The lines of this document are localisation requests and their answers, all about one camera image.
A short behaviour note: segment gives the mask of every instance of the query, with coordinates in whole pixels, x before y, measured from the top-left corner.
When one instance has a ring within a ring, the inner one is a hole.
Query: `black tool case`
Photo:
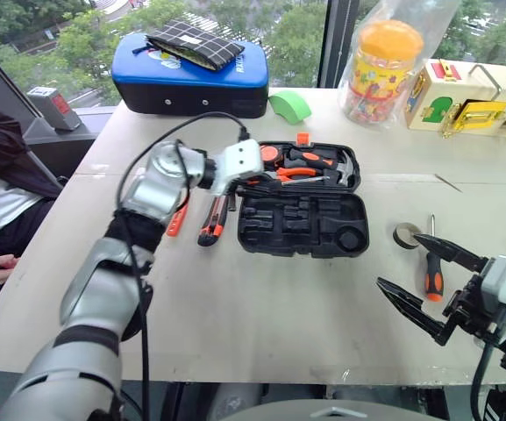
[[[243,197],[239,210],[239,243],[252,253],[275,256],[311,254],[314,258],[355,257],[369,246],[366,207],[354,191],[360,185],[360,166],[347,146],[293,143],[261,143],[276,146],[288,156],[291,150],[316,151],[321,157],[338,159],[346,153],[352,160],[352,173],[346,185],[334,176],[336,171],[318,170],[328,180],[282,185],[271,177],[259,177],[238,187]],[[266,171],[278,164],[266,163]]]

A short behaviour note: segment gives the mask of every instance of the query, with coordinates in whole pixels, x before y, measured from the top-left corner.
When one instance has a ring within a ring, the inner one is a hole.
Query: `white table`
[[[506,139],[402,127],[364,129],[344,118],[336,92],[296,89],[313,114],[287,125],[269,109],[247,120],[258,140],[312,141],[352,147],[361,167],[357,190],[367,207],[370,247],[355,259],[277,258],[247,253],[230,214],[218,243],[196,237],[210,199],[195,189],[179,236],[164,237],[149,275],[151,376],[198,382],[468,384],[481,350],[457,330],[447,346],[400,315],[375,286],[384,276],[422,295],[425,250],[403,250],[393,227],[410,221],[482,255],[506,254]],[[29,245],[0,294],[0,369],[23,371],[59,329],[61,297],[93,242],[103,235],[126,164],[183,118],[141,116],[118,106]],[[235,141],[229,121],[211,119],[180,133],[188,145],[219,151]],[[441,182],[438,174],[461,192]],[[443,264],[443,303],[471,274]],[[140,377],[139,337],[122,345],[124,378]],[[485,382],[506,382],[494,354]]]

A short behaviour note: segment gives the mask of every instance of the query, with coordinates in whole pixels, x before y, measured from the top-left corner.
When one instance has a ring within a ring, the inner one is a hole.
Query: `wooden toy box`
[[[506,137],[506,66],[428,60],[405,108],[410,129]]]

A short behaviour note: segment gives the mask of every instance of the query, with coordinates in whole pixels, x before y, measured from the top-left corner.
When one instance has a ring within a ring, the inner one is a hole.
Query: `tool case lid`
[[[146,35],[126,35],[118,44],[112,61],[112,79],[116,83],[150,83],[220,88],[258,88],[268,84],[264,50],[252,42],[236,41],[245,47],[234,61],[218,72],[201,68],[161,50],[147,49]]]

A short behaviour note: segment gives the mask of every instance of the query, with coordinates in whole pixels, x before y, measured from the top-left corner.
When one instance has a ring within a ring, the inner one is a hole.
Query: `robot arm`
[[[377,284],[387,299],[410,321],[428,332],[441,346],[445,345],[457,326],[474,335],[488,346],[503,353],[506,369],[506,256],[487,259],[431,235],[415,234],[424,247],[441,259],[454,261],[475,272],[462,290],[455,291],[444,309],[445,323],[422,312],[422,300],[379,278]]]
[[[120,420],[119,344],[139,331],[139,306],[146,310],[153,294],[145,285],[140,302],[122,225],[127,224],[132,236],[139,272],[146,275],[185,188],[222,195],[233,180],[262,169],[260,147],[253,139],[229,146],[213,159],[179,141],[154,146],[146,172],[127,190],[122,214],[116,212],[63,297],[60,334],[26,369],[0,420]]]

